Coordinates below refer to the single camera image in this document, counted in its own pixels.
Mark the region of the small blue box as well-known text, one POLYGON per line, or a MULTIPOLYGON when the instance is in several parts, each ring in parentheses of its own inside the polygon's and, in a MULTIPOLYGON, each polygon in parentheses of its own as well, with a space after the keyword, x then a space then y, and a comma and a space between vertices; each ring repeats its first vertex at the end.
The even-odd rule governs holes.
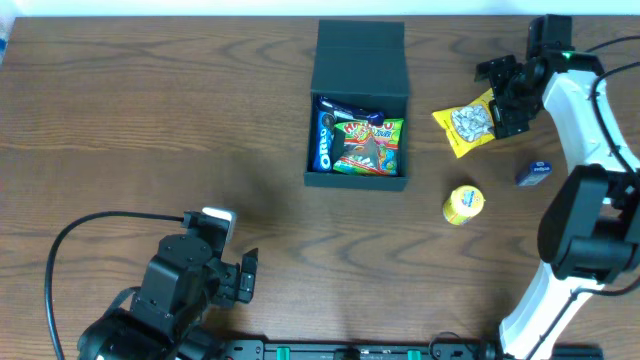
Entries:
POLYGON ((552 165, 545 161, 530 163, 515 177, 517 186, 535 186, 552 173, 552 165))

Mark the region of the colourful Haribo gummy bag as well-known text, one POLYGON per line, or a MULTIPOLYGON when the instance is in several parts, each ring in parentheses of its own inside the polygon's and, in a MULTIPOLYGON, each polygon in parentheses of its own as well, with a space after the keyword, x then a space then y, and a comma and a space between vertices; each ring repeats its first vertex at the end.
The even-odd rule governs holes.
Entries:
POLYGON ((344 136, 343 152, 333 170, 347 175, 396 176, 402 118, 381 125, 351 121, 336 125, 344 136))

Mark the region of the yellow sunflower seed bag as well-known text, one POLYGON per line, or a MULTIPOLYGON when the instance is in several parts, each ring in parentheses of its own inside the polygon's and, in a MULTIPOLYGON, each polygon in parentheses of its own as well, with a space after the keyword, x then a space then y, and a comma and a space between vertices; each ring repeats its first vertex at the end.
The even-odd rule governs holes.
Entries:
POLYGON ((457 158, 496 139, 494 121, 489 108, 494 99, 491 89, 466 106, 435 111, 432 116, 445 131, 457 158))

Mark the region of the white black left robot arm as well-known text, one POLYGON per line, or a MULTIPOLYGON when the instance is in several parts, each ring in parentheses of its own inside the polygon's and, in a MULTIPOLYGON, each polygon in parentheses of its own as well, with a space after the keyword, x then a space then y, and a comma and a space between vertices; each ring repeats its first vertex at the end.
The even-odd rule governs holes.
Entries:
POLYGON ((249 303, 258 250, 240 264, 221 260, 224 244, 169 235, 139 287, 122 291, 78 341, 80 359, 223 359, 225 344, 202 327, 211 306, 249 303))

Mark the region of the blue Oreo cookie pack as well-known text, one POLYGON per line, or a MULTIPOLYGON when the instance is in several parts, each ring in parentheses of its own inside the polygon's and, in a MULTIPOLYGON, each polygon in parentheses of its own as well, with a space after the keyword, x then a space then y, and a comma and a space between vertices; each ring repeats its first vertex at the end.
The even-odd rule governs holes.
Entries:
POLYGON ((332 170, 331 150, 334 140, 335 117, 332 113, 319 110, 317 113, 316 152, 312 169, 315 172, 332 170))

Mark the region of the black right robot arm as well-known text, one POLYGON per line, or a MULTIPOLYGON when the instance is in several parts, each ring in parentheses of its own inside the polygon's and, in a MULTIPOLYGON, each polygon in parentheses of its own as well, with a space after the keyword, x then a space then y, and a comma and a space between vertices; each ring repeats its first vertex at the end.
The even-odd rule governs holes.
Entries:
POLYGON ((568 170, 538 228, 537 272, 499 326, 506 358, 551 358, 559 335, 587 300, 639 287, 608 287, 639 265, 639 160, 609 105, 610 75, 597 56, 572 50, 542 50, 525 63, 509 55, 476 67, 476 80, 488 80, 494 94, 497 136, 546 110, 568 170))

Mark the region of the yellow round jar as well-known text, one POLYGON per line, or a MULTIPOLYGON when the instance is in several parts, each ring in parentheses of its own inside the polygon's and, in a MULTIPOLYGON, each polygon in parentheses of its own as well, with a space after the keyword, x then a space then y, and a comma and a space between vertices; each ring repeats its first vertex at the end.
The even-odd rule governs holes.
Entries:
POLYGON ((476 187, 462 185, 454 189, 443 204, 443 216, 452 225, 464 225, 484 208, 485 197, 476 187))

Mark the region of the dark blue chocolate bar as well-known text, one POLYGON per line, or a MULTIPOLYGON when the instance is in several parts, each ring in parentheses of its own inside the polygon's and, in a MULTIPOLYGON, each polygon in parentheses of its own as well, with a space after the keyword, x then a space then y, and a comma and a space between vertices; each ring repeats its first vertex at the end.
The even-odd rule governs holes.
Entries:
POLYGON ((364 110, 324 96, 320 96, 316 104, 318 110, 323 112, 323 115, 320 116, 320 122, 327 128, 333 128, 336 123, 348 121, 367 122, 379 126, 385 120, 383 112, 364 110))

